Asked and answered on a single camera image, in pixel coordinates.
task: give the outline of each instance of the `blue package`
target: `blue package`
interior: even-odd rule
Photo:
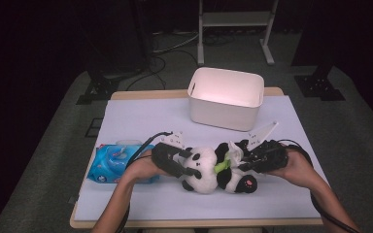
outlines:
[[[117,183],[129,159],[139,147],[141,145],[102,145],[96,149],[87,177],[97,183]],[[142,152],[152,148],[153,145],[147,145]],[[157,179],[159,176],[138,183],[153,183]]]

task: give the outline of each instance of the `gray carpet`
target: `gray carpet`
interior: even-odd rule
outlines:
[[[266,86],[278,86],[289,95],[320,164],[347,211],[363,232],[373,232],[373,112],[357,93],[352,80],[337,68],[329,79],[345,101],[305,98],[294,76],[310,75],[315,67],[291,67],[299,34],[273,33],[270,49],[276,61],[266,65],[258,44],[259,35],[224,37],[222,46],[205,47],[205,66],[261,75]],[[161,35],[155,47],[177,45],[186,37]],[[178,50],[196,57],[196,46]],[[187,88],[196,70],[184,52],[160,56],[165,68],[158,73],[167,89]],[[162,60],[153,59],[159,70]],[[137,78],[123,81],[119,90]],[[78,194],[95,138],[85,137],[91,121],[102,117],[106,101],[76,105],[89,85],[86,72],[79,75],[65,95],[41,143],[36,149],[9,203],[0,216],[0,232],[86,232],[69,225],[70,204]],[[130,90],[162,89],[157,76],[142,79]],[[320,226],[266,226],[269,232],[323,232]]]

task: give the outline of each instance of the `stuffed panda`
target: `stuffed panda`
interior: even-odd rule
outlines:
[[[257,183],[252,172],[238,168],[244,153],[237,145],[230,142],[220,144],[216,150],[210,147],[186,149],[192,155],[184,160],[183,166],[199,173],[185,176],[183,188],[203,194],[212,193],[218,186],[230,193],[255,192]]]
[[[192,155],[184,160],[185,168],[192,168],[199,173],[193,176],[185,176],[182,181],[183,188],[198,193],[212,193],[218,186],[217,174],[214,167],[217,164],[217,155],[210,147],[187,148]]]
[[[245,141],[240,143],[222,143],[216,149],[217,155],[217,183],[218,186],[230,193],[253,193],[257,189],[256,178],[252,170],[242,171],[239,169],[244,151]]]

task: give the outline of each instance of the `white table surface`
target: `white table surface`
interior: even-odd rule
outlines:
[[[291,139],[299,143],[310,154],[317,172],[326,180],[288,96],[265,96],[254,130],[274,120],[279,125],[267,140]],[[144,142],[162,131],[182,131],[186,147],[211,146],[214,149],[222,142],[239,142],[249,135],[249,132],[192,122],[187,98],[110,100],[95,146],[114,144],[119,140]],[[311,204],[306,188],[273,176],[256,174],[256,178],[258,189],[251,194],[230,194],[220,188],[212,194],[189,192],[182,188],[181,179],[171,177],[161,177],[152,184],[136,184],[128,220],[320,217]],[[97,220],[115,186],[113,183],[95,183],[85,179],[77,202],[75,221]]]

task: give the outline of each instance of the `white storage bin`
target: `white storage bin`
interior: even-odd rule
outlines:
[[[197,123],[239,131],[254,128],[264,81],[256,74],[199,68],[188,88],[190,118]]]

